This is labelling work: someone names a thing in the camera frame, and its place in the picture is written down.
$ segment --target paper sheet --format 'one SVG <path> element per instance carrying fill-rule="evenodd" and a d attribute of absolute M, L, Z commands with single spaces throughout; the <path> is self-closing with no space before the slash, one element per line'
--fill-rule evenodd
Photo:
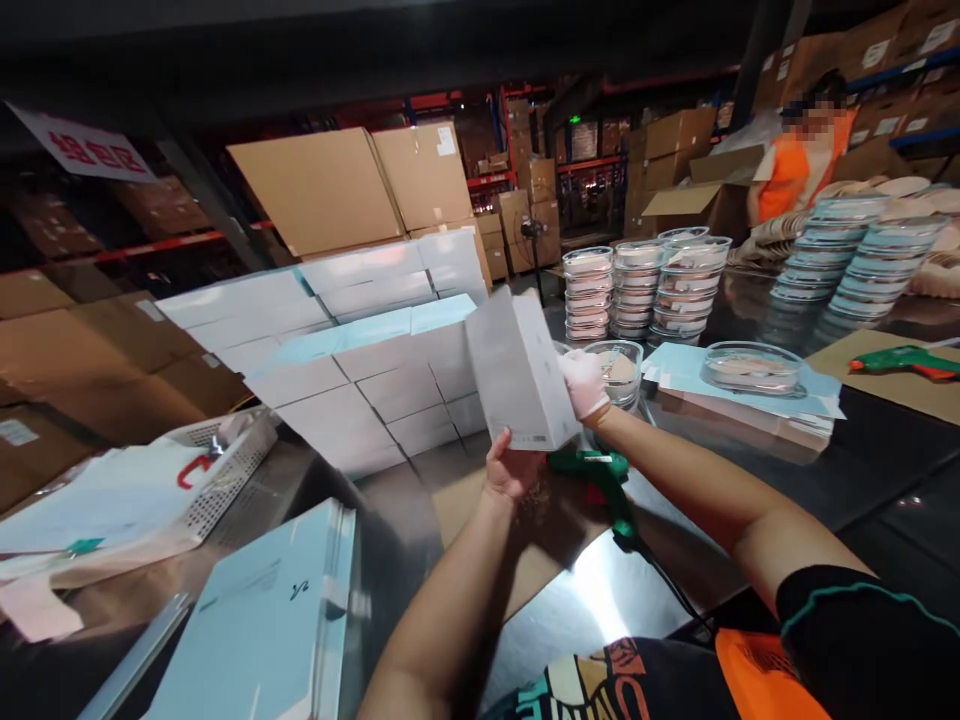
<path fill-rule="evenodd" d="M 30 642 L 83 629 L 80 613 L 50 589 L 46 575 L 28 575 L 0 588 L 0 609 Z"/>

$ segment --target orange vest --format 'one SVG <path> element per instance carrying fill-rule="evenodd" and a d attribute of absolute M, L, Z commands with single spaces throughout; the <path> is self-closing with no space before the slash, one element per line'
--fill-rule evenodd
<path fill-rule="evenodd" d="M 810 196 L 811 201 L 817 193 L 830 184 L 837 158 L 843 155 L 850 141 L 850 129 L 853 127 L 855 117 L 855 112 L 848 111 L 834 121 L 833 156 L 823 173 L 823 179 Z M 810 177 L 807 149 L 802 140 L 792 133 L 784 133 L 773 141 L 773 146 L 776 148 L 773 177 L 760 193 L 761 223 L 793 210 L 807 184 L 807 178 Z"/>

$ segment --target green hot glue gun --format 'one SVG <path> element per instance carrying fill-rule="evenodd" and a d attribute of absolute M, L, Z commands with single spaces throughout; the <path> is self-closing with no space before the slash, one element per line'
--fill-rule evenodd
<path fill-rule="evenodd" d="M 916 370 L 935 381 L 956 380 L 960 376 L 960 363 L 951 362 L 930 354 L 930 348 L 958 342 L 952 338 L 925 347 L 902 345 L 889 350 L 858 355 L 850 361 L 850 369 L 865 373 L 884 373 L 891 370 Z"/>

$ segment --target stack of plastic containers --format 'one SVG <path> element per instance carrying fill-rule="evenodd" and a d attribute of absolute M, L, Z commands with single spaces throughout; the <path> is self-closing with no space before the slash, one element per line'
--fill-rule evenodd
<path fill-rule="evenodd" d="M 793 244 L 770 294 L 785 302 L 817 302 L 833 294 L 867 227 L 880 217 L 886 195 L 821 198 Z"/>
<path fill-rule="evenodd" d="M 663 240 L 631 240 L 617 245 L 613 270 L 610 334 L 638 340 L 650 331 L 653 301 L 663 265 Z"/>
<path fill-rule="evenodd" d="M 871 225 L 830 300 L 830 309 L 863 320 L 886 315 L 949 221 L 937 215 Z"/>
<path fill-rule="evenodd" d="M 610 324 L 613 292 L 613 250 L 608 247 L 574 250 L 563 256 L 567 281 L 567 339 L 602 340 Z"/>
<path fill-rule="evenodd" d="M 661 342 L 696 342 L 707 326 L 731 243 L 709 233 L 698 227 L 660 234 L 664 264 L 650 332 Z"/>

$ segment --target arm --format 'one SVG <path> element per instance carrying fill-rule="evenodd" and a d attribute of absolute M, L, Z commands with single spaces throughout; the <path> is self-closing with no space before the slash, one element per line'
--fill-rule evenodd
<path fill-rule="evenodd" d="M 583 424 L 726 550 L 774 615 L 777 589 L 800 568 L 836 565 L 873 575 L 812 515 L 762 480 L 603 402 L 595 355 L 568 353 L 561 367 Z"/>
<path fill-rule="evenodd" d="M 508 450 L 509 444 L 505 430 L 487 455 L 487 482 L 473 516 L 390 636 L 364 696 L 361 720 L 450 716 L 451 696 L 480 638 L 517 502 L 543 458 Z"/>

